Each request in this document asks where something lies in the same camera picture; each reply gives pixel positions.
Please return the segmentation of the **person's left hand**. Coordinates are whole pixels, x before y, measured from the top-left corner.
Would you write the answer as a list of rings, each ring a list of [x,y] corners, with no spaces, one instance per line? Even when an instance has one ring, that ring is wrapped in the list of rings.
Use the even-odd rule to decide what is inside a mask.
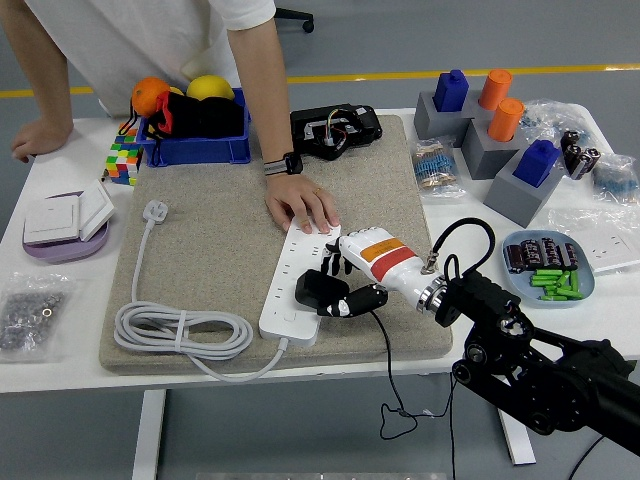
[[[275,223],[288,231],[296,218],[304,233],[314,223],[321,233],[340,225],[334,196],[304,174],[285,173],[266,177],[265,202]]]

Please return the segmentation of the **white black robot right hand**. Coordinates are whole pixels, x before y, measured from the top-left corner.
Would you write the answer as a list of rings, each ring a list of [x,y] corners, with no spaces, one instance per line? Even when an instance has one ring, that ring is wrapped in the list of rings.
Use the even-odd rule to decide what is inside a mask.
[[[386,304],[388,293],[401,293],[410,306],[424,312],[436,286],[438,275],[424,273],[425,264],[398,238],[381,227],[371,227],[342,235],[325,245],[321,272],[335,276],[340,270],[361,271],[372,283],[320,307],[318,314],[350,318]]]

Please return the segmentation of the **person's right hand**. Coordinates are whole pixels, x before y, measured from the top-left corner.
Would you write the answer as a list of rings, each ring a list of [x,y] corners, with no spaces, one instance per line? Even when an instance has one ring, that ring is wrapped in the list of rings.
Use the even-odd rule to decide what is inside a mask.
[[[63,147],[73,131],[73,121],[54,122],[46,119],[23,125],[11,143],[12,157],[28,163],[29,156],[51,153]]]

